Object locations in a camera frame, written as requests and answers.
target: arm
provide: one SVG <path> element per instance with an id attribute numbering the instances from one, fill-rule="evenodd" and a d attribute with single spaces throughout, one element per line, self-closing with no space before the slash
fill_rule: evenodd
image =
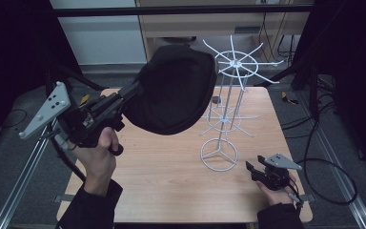
<path id="1" fill-rule="evenodd" d="M 270 207 L 257 213 L 260 229 L 275 228 L 304 228 L 298 212 L 294 207 L 294 201 L 288 196 L 292 192 L 289 187 L 285 190 L 269 190 L 260 181 L 256 182 L 259 189 L 266 195 Z"/>
<path id="2" fill-rule="evenodd" d="M 115 157 L 108 151 L 111 145 L 118 149 L 117 136 L 105 128 L 96 148 L 76 147 L 72 151 L 85 167 L 86 180 L 56 228 L 112 228 L 114 208 L 123 189 L 112 180 Z"/>

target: wooden tabletop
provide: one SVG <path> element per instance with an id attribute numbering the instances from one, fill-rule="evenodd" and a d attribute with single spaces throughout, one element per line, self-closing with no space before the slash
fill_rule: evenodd
<path id="1" fill-rule="evenodd" d="M 218 95 L 220 88 L 215 88 Z M 222 88 L 226 98 L 228 88 Z M 229 106 L 234 107 L 239 88 L 233 88 Z M 115 90 L 105 90 L 111 94 Z M 281 153 L 292 159 L 277 116 L 265 88 L 249 87 L 243 95 L 239 109 L 240 129 L 228 132 L 228 139 L 238 152 L 236 165 L 226 172 L 209 169 L 200 158 L 204 143 L 219 138 L 219 131 L 211 129 L 204 116 L 189 130 L 178 135 L 156 135 L 133 126 L 124 118 L 126 127 L 117 133 L 124 153 L 117 157 L 117 168 L 112 178 L 123 188 L 123 194 L 115 208 L 115 222 L 255 222 L 257 212 L 268 206 L 267 199 L 251 179 L 246 161 L 260 171 L 264 166 L 257 156 L 273 156 Z M 207 144 L 204 152 L 213 151 L 217 141 Z M 232 147 L 221 144 L 227 155 L 234 153 Z M 207 159 L 217 169 L 224 169 L 231 162 L 223 156 Z M 296 171 L 300 194 L 303 188 Z M 72 174 L 66 194 L 74 195 L 81 186 Z M 60 219 L 69 203 L 63 201 L 57 217 Z M 301 220 L 312 219 L 311 208 L 304 204 Z"/>

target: white mounting plate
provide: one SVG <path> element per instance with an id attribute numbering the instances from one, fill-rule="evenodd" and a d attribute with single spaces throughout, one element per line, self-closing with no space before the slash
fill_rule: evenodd
<path id="1" fill-rule="evenodd" d="M 19 133 L 21 139 L 28 139 L 71 106 L 66 85 L 62 82 L 56 82 L 56 85 L 26 130 Z"/>
<path id="2" fill-rule="evenodd" d="M 297 165 L 282 154 L 267 157 L 264 161 L 276 168 L 302 170 L 300 165 Z"/>

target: wooden cabinet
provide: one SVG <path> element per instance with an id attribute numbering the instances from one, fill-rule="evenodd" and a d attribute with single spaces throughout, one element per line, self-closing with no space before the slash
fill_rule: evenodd
<path id="1" fill-rule="evenodd" d="M 279 4 L 311 3 L 313 0 L 279 0 Z M 137 7 L 171 7 L 171 6 L 223 6 L 254 5 L 256 0 L 135 0 Z M 276 51 L 281 35 L 301 34 L 308 12 L 269 12 L 266 13 L 210 13 L 178 15 L 141 15 L 139 21 L 147 59 L 150 60 L 158 37 L 187 37 L 232 35 L 235 29 L 241 28 L 258 44 L 265 45 L 264 61 L 274 61 L 272 52 Z"/>

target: wall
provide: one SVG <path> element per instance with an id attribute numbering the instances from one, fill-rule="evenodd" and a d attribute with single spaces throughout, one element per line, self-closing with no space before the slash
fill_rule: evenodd
<path id="1" fill-rule="evenodd" d="M 55 9 L 135 7 L 133 0 L 51 0 Z M 137 16 L 59 18 L 79 65 L 146 63 Z"/>

